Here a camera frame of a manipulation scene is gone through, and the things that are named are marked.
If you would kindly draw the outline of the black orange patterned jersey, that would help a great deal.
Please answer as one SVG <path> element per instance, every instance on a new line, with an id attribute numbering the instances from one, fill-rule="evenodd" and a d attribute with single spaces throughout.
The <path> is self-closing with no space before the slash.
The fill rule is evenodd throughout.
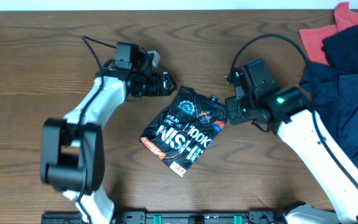
<path id="1" fill-rule="evenodd" d="M 222 132 L 228 120 L 218 98 L 181 87 L 173 101 L 149 123 L 140 142 L 176 175 L 185 172 Z"/>

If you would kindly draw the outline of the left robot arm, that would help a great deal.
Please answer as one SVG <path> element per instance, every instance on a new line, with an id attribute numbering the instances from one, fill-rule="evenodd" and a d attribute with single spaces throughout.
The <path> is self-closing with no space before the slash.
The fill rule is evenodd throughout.
<path id="1" fill-rule="evenodd" d="M 114 202 L 102 186 L 102 130 L 128 95 L 169 96 L 177 84 L 168 72 L 103 67 L 83 101 L 43 125 L 40 178 L 75 203 L 78 212 L 46 212 L 42 223 L 115 223 Z"/>

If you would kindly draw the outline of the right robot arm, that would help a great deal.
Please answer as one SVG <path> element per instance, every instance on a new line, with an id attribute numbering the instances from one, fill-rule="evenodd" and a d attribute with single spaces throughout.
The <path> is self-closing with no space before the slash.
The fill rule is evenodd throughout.
<path id="1" fill-rule="evenodd" d="M 263 59 L 230 69 L 235 95 L 226 99 L 231 124 L 250 121 L 272 132 L 303 161 L 334 210 L 298 202 L 279 213 L 275 223 L 358 223 L 358 168 L 329 134 L 310 100 L 296 86 L 280 88 Z"/>

